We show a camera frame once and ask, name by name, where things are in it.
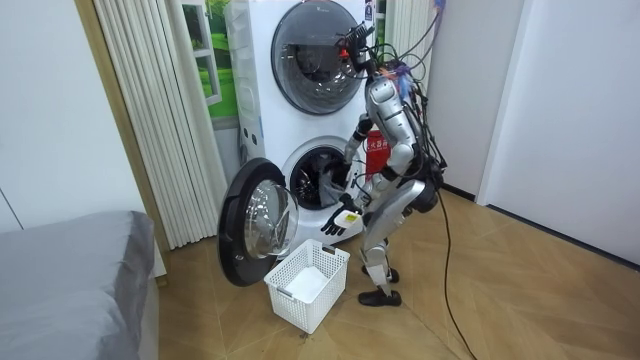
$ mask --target baseboard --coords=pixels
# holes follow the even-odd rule
[[[476,196],[475,195],[473,195],[472,193],[466,192],[466,191],[464,191],[462,189],[458,189],[455,186],[451,186],[449,184],[442,184],[442,188],[447,190],[450,193],[453,193],[453,194],[456,194],[456,195],[460,196],[461,198],[465,198],[465,199],[467,199],[469,201],[473,201],[473,202],[476,201]]]
[[[156,278],[156,285],[158,287],[165,287],[169,285],[169,277],[165,274]]]
[[[638,264],[636,264],[636,263],[634,263],[632,261],[629,261],[627,259],[623,259],[623,258],[621,258],[621,257],[619,257],[617,255],[614,255],[612,253],[606,252],[606,251],[604,251],[602,249],[599,249],[599,248],[597,248],[597,247],[595,247],[593,245],[589,245],[587,243],[584,243],[584,242],[582,242],[582,241],[580,241],[580,240],[578,240],[576,238],[572,238],[569,235],[565,235],[565,234],[563,234],[561,232],[555,231],[553,229],[549,229],[548,227],[546,227],[544,225],[540,225],[540,224],[535,223],[535,222],[533,222],[531,220],[527,220],[527,219],[523,218],[522,216],[518,216],[518,215],[516,215],[516,214],[514,214],[512,212],[509,212],[507,210],[501,209],[501,208],[499,208],[499,207],[497,207],[495,205],[489,204],[489,205],[487,205],[487,207],[489,209],[495,210],[495,211],[497,211],[497,212],[499,212],[501,214],[507,215],[507,216],[509,216],[509,217],[511,217],[513,219],[516,219],[516,220],[518,220],[520,222],[523,222],[523,223],[525,223],[527,225],[533,226],[534,228],[536,228],[538,230],[542,230],[542,231],[546,232],[549,235],[553,235],[553,236],[555,236],[557,238],[560,238],[560,239],[562,239],[564,241],[567,241],[567,242],[569,242],[569,243],[571,243],[573,245],[579,246],[579,247],[581,247],[581,248],[583,248],[585,250],[591,251],[592,253],[598,254],[598,255],[600,255],[602,257],[605,257],[605,258],[607,258],[607,259],[609,259],[611,261],[614,261],[614,262],[616,262],[616,263],[618,263],[620,265],[626,266],[631,270],[640,272],[640,265],[638,265]]]

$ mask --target white wall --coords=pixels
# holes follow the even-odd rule
[[[1,192],[2,189],[0,189],[0,234],[20,230],[20,223],[13,215],[9,203],[4,199]]]
[[[448,184],[477,195],[523,0],[450,0],[433,49],[429,121]]]
[[[640,263],[640,2],[528,1],[487,200]]]
[[[224,175],[227,178],[227,184],[231,185],[231,181],[240,171],[240,156],[238,155],[238,128],[215,130],[218,150],[224,167]]]
[[[25,228],[144,211],[75,3],[0,5],[0,187]]]

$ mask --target washing machine door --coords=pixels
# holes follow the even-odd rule
[[[284,97],[297,109],[326,115],[347,105],[360,88],[351,62],[335,46],[358,25],[333,1],[306,1],[282,18],[271,45],[273,74]]]
[[[247,162],[227,190],[218,225],[218,257],[236,286],[262,280],[289,250],[298,204],[280,169],[267,159]]]

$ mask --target black robot foot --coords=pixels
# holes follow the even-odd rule
[[[369,275],[367,272],[367,267],[362,265],[362,273],[365,275]],[[400,281],[400,274],[396,271],[396,269],[391,269],[391,280],[389,280],[392,284],[398,283]]]
[[[400,306],[402,297],[397,291],[391,291],[391,296],[387,296],[382,289],[361,293],[358,295],[358,302],[364,306]]]

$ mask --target white curtain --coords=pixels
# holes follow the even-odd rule
[[[94,2],[171,249],[216,235],[227,184],[184,19],[162,0]]]
[[[392,44],[398,51],[398,54],[403,54],[420,40],[429,25],[431,25],[435,15],[434,0],[387,1],[385,41]],[[422,40],[411,53],[421,58],[427,52],[433,41],[434,32],[435,26],[429,35]],[[419,63],[418,58],[410,56],[404,59],[404,61],[409,66],[415,66]],[[422,82],[426,91],[427,85],[429,84],[431,53],[425,57],[424,65],[424,68],[420,65],[413,70],[412,73],[416,78],[421,78],[424,75]]]

